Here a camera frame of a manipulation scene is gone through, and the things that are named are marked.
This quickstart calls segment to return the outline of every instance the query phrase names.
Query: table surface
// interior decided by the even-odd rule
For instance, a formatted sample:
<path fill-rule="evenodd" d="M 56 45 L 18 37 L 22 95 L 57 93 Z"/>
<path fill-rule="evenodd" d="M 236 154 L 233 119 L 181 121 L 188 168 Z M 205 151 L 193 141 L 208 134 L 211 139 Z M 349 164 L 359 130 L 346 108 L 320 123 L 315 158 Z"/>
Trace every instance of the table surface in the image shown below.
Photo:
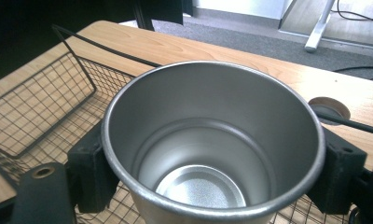
<path fill-rule="evenodd" d="M 79 34 L 111 49 L 159 64 L 192 60 L 242 64 L 278 78 L 298 92 L 307 102 L 315 97 L 329 97 L 340 101 L 350 110 L 351 120 L 373 126 L 373 81 L 370 80 L 348 77 L 300 64 L 122 26 L 108 21 L 97 21 L 80 31 Z M 74 37 L 67 41 L 77 55 L 132 75 L 138 76 L 152 69 L 150 66 L 114 56 Z M 60 44 L 1 79 L 0 97 L 67 51 L 67 48 Z M 373 134 L 341 125 L 325 125 L 325 127 L 366 151 L 368 153 L 366 168 L 373 168 Z M 13 195 L 15 192 L 0 176 L 0 202 Z"/>

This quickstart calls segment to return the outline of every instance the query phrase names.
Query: basket handle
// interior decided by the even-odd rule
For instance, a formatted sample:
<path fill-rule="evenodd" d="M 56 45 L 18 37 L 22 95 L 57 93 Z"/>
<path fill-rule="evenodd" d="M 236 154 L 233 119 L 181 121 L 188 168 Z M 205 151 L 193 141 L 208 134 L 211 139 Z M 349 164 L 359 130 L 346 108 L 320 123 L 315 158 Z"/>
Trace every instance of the basket handle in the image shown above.
<path fill-rule="evenodd" d="M 73 33 L 69 30 L 66 30 L 64 28 L 62 28 L 61 26 L 59 25 L 56 25 L 56 24 L 52 24 L 52 30 L 55 32 L 55 34 L 58 36 L 58 38 L 63 42 L 63 44 L 70 50 L 70 52 L 77 58 L 76 54 L 74 53 L 74 51 L 71 49 L 71 47 L 68 45 L 67 41 L 64 39 L 64 36 L 62 35 L 62 33 L 64 34 L 67 34 L 69 36 L 73 36 L 73 37 L 76 37 L 84 42 L 87 42 L 99 49 L 103 49 L 103 50 L 106 50 L 108 52 L 111 52 L 117 56 L 120 56 L 120 57 L 123 57 L 123 58 L 127 58 L 127 59 L 130 59 L 130 60 L 133 60 L 133 61 L 136 61 L 138 63 L 143 63 L 143 64 L 146 64 L 146 65 L 149 65 L 149 66 L 152 66 L 152 67 L 159 67 L 161 66 L 161 64 L 158 64 L 158 63 L 153 63 L 153 62 L 150 62 L 148 60 L 144 60 L 144 59 L 141 59 L 141 58 L 137 58 L 135 56 L 132 56 L 130 54 L 127 54 L 127 53 L 123 53 L 123 52 L 120 52 L 120 51 L 117 51 L 115 49 L 111 49 L 107 46 L 104 46 L 102 44 L 99 44 L 93 40 L 90 40 L 90 39 L 87 39 L 86 37 L 82 36 L 82 35 L 78 35 L 76 33 Z"/>

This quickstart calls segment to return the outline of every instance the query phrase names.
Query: floor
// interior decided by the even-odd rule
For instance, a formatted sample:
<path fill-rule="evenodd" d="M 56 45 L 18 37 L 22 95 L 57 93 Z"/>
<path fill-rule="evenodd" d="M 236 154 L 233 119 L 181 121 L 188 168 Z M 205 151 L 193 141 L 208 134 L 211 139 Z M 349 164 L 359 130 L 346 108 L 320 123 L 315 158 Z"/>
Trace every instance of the floor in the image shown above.
<path fill-rule="evenodd" d="M 304 50 L 308 37 L 279 31 L 279 20 L 194 8 L 184 25 L 153 21 L 156 32 L 176 35 L 328 71 L 353 66 L 373 66 L 373 48 L 324 39 L 314 53 Z M 373 69 L 353 69 L 342 74 L 373 80 Z"/>
<path fill-rule="evenodd" d="M 281 31 L 298 35 L 309 35 L 320 18 L 327 0 L 294 0 L 283 17 Z M 373 18 L 373 0 L 338 0 L 332 10 L 350 11 Z M 362 19 L 351 14 L 342 13 L 351 19 Z M 330 13 L 323 37 L 349 44 L 373 48 L 373 21 L 351 21 L 340 17 L 336 12 Z"/>

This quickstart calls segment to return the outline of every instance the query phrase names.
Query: round hole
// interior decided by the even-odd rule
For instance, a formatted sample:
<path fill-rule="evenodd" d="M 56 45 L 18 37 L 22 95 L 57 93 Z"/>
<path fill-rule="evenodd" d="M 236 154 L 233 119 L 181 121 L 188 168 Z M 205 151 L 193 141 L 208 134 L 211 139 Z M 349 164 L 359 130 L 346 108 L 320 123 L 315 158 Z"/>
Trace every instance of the round hole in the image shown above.
<path fill-rule="evenodd" d="M 325 113 L 344 119 L 350 119 L 351 113 L 349 108 L 342 102 L 329 97 L 316 97 L 309 101 L 311 109 L 315 112 Z M 330 125 L 338 125 L 336 122 L 332 122 L 326 119 L 320 119 L 322 123 Z"/>
<path fill-rule="evenodd" d="M 53 172 L 55 172 L 55 168 L 53 168 L 52 166 L 45 166 L 34 171 L 32 177 L 35 179 L 40 179 L 53 174 Z"/>

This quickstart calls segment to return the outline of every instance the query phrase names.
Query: wire basket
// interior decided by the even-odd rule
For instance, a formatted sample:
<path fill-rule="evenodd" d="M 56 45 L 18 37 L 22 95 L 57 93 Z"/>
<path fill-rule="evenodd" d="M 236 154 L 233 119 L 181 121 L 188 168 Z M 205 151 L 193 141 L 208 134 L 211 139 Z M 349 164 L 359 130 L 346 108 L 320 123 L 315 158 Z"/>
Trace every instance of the wire basket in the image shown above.
<path fill-rule="evenodd" d="M 70 52 L 0 97 L 0 173 L 14 188 L 22 174 L 39 164 L 66 163 L 67 151 L 103 118 L 115 94 L 133 79 L 66 46 Z M 80 214 L 76 208 L 76 215 L 78 223 L 145 223 L 122 183 L 102 213 Z M 303 196 L 270 223 L 338 224 L 347 219 L 322 214 Z"/>

